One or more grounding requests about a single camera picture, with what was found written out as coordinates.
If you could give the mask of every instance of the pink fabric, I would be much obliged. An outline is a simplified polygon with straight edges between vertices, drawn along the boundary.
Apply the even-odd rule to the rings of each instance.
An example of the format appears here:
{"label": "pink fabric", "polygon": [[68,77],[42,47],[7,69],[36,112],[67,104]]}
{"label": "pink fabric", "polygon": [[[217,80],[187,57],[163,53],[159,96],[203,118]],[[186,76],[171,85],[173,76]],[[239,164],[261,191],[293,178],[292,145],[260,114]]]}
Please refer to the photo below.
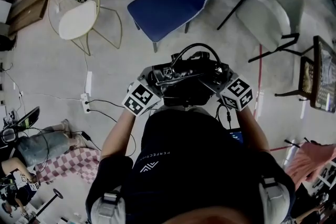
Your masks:
{"label": "pink fabric", "polygon": [[57,158],[47,161],[47,165],[35,166],[37,177],[40,182],[50,182],[59,177],[69,174],[78,174],[87,183],[92,184],[97,175],[99,165],[99,151],[91,148],[77,148],[68,151]]}
{"label": "pink fabric", "polygon": [[321,169],[334,158],[336,158],[336,144],[320,146],[305,142],[297,151],[286,173],[298,189],[303,181],[313,182]]}

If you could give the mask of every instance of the checkered fabric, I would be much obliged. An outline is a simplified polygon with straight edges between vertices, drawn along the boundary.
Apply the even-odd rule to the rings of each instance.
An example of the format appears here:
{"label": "checkered fabric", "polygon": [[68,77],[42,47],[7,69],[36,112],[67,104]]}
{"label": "checkered fabric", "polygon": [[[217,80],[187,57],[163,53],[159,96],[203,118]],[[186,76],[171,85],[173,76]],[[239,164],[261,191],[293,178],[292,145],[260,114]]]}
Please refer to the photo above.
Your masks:
{"label": "checkered fabric", "polygon": [[38,171],[37,177],[41,183],[78,174],[84,181],[92,184],[97,175],[99,156],[98,150],[81,147],[48,160],[46,166],[45,163],[38,164],[35,170]]}

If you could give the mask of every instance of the logo on shirt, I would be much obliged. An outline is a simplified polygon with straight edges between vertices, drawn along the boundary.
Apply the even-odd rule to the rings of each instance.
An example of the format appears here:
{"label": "logo on shirt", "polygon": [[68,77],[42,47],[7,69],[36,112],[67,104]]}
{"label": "logo on shirt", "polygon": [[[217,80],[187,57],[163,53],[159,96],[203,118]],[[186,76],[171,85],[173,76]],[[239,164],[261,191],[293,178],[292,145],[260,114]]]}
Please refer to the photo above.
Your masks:
{"label": "logo on shirt", "polygon": [[148,163],[148,164],[146,164],[146,165],[141,169],[140,172],[142,173],[142,172],[149,171],[149,170],[153,169],[153,167],[154,167],[156,164],[158,164],[158,162],[156,162],[156,163]]}

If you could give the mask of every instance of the white chair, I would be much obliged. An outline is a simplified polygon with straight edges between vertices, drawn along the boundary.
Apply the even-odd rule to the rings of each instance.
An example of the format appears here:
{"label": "white chair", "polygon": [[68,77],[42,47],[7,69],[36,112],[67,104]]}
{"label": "white chair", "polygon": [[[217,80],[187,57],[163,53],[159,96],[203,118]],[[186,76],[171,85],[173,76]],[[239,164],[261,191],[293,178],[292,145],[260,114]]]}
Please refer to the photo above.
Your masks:
{"label": "white chair", "polygon": [[[118,17],[120,22],[120,40],[117,46],[94,28],[100,8],[113,11]],[[117,49],[121,45],[122,24],[119,14],[114,9],[100,6],[100,0],[49,0],[48,17],[51,27],[60,38],[71,40],[88,56],[91,55],[88,44],[88,35],[91,30],[95,31]],[[81,37],[86,37],[87,49],[85,49],[80,40]]]}
{"label": "white chair", "polygon": [[275,0],[286,12],[289,19],[289,33],[283,33],[278,17],[260,0],[240,0],[217,28],[219,30],[225,22],[236,12],[239,20],[258,39],[260,44],[269,51],[250,59],[253,62],[277,51],[298,52],[287,49],[297,43],[299,39],[300,23],[304,8],[304,0]]}

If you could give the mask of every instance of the electrical outlet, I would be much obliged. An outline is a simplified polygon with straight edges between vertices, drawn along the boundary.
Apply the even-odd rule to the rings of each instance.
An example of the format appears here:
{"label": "electrical outlet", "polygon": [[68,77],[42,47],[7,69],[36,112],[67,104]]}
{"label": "electrical outlet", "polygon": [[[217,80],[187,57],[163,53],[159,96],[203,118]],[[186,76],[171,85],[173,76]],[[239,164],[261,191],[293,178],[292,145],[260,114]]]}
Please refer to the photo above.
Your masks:
{"label": "electrical outlet", "polygon": [[80,100],[82,101],[82,105],[83,105],[83,109],[84,109],[84,113],[88,114],[90,113],[90,111],[88,111],[90,109],[90,105],[85,104],[85,102],[89,102],[89,94],[87,93],[82,93],[80,95]]}

